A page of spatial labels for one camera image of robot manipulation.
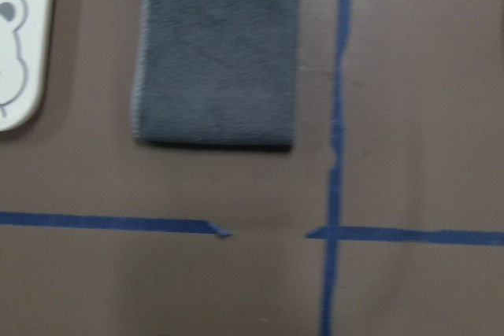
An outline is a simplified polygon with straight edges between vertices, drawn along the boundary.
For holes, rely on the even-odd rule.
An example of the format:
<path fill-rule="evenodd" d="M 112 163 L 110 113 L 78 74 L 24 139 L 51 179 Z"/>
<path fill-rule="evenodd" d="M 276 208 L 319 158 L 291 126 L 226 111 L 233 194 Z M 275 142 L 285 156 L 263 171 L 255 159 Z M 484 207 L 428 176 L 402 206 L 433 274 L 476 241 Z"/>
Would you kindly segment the white bear tray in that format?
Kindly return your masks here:
<path fill-rule="evenodd" d="M 39 109 L 54 0 L 1 0 L 1 131 L 27 123 Z"/>

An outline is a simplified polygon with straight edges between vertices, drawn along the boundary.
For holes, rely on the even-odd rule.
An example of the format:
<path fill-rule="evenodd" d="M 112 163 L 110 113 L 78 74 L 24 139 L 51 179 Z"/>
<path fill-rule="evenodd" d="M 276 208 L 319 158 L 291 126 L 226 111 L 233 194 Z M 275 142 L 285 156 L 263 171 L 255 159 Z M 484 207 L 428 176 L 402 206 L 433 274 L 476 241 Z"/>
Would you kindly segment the grey folded cloth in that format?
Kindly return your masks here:
<path fill-rule="evenodd" d="M 299 0 L 142 0 L 135 137 L 291 147 L 298 15 Z"/>

